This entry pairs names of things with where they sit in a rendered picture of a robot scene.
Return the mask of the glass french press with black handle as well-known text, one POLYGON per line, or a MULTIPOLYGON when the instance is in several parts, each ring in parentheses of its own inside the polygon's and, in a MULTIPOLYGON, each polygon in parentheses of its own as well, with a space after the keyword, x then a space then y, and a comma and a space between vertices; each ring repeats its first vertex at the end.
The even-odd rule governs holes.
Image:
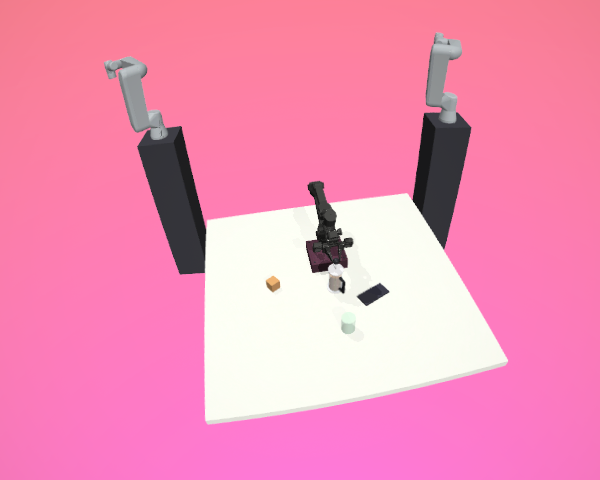
POLYGON ((339 264, 338 258, 333 259, 333 263, 328 267, 327 289, 332 294, 345 294, 346 281, 343 279, 344 268, 339 264))

